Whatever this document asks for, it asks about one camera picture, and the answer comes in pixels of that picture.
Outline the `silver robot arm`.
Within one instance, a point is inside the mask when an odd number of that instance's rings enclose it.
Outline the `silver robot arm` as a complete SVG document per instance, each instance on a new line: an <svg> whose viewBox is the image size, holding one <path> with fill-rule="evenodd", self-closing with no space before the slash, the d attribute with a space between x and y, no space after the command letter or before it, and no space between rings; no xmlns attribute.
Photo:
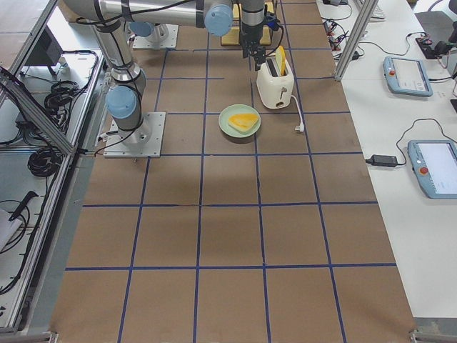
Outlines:
<svg viewBox="0 0 457 343"><path fill-rule="evenodd" d="M264 1L131 1L123 6L123 15L139 36L150 36L167 24L205 28L224 36L231 29L234 7L239 10L240 45L258 46L266 23Z"/></svg>
<svg viewBox="0 0 457 343"><path fill-rule="evenodd" d="M144 148L154 131L141 109L146 75L133 60L121 27L123 21L151 28L163 24L192 26L224 36L233 23L233 6L239 5L243 57L253 57L258 65L266 59L260 43L267 15L264 1L67 1L66 5L77 14L78 24L93 28L111 68L114 84L105 105L118 127L120 144L128 148Z"/></svg>

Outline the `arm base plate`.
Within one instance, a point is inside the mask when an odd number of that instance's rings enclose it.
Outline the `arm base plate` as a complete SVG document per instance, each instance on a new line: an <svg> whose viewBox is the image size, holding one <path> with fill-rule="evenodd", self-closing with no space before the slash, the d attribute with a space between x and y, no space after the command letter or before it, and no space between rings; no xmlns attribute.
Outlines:
<svg viewBox="0 0 457 343"><path fill-rule="evenodd" d="M179 26L173 24L160 24L153 26L148 36L135 34L133 50L162 50L175 49Z"/></svg>
<svg viewBox="0 0 457 343"><path fill-rule="evenodd" d="M165 112L147 112L143 114L143 124L128 139L129 133L119 131L110 135L102 153L106 158L159 158L166 121Z"/></svg>

